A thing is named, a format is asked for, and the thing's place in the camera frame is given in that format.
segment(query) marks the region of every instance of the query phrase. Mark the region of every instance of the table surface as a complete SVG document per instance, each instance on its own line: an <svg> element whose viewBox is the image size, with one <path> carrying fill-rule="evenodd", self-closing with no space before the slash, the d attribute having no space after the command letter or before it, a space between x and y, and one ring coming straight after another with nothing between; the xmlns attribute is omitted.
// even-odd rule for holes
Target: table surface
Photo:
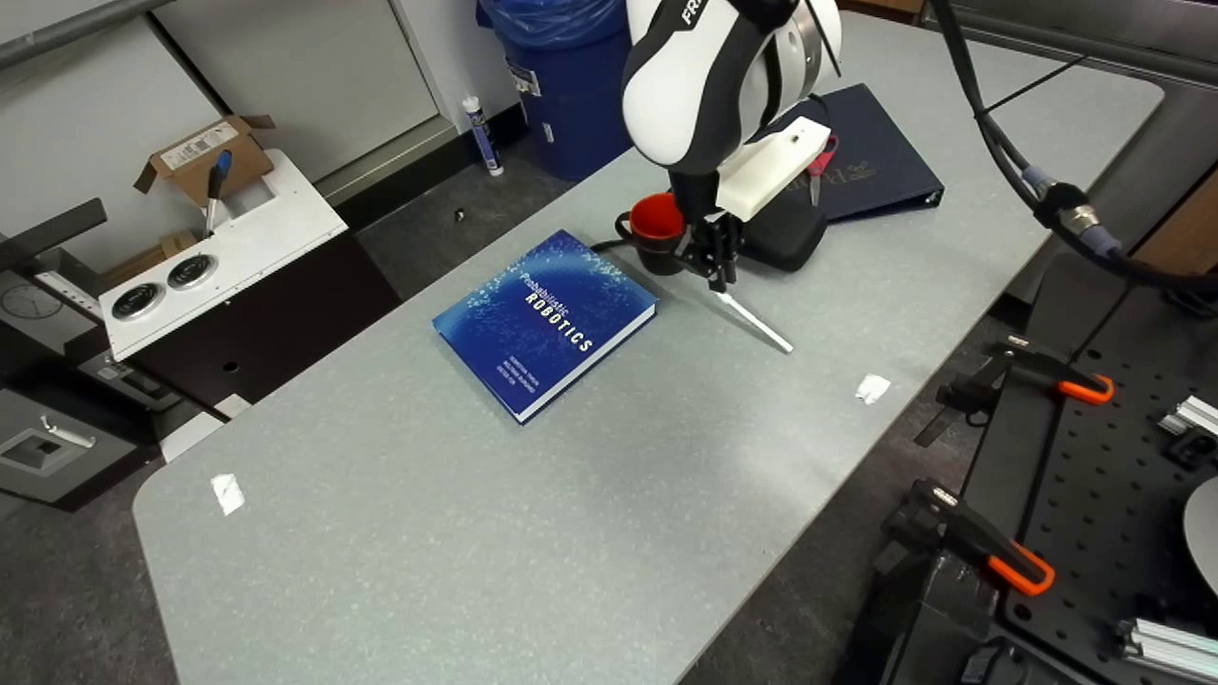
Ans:
<svg viewBox="0 0 1218 685"><path fill-rule="evenodd" d="M999 98L1053 62L977 46ZM619 154L422 287L236 427L156 470L136 528L184 681L678 681L1042 243L1001 187L938 32L847 15L866 78L938 166L940 208L835 228L737 298L646 277L659 318L528 427L429 314L552 228L611 235L661 187ZM1001 106L1061 180L1098 180L1155 114L1141 78L1074 68ZM890 380L877 402L867 375ZM215 475L236 475L225 518Z"/></svg>

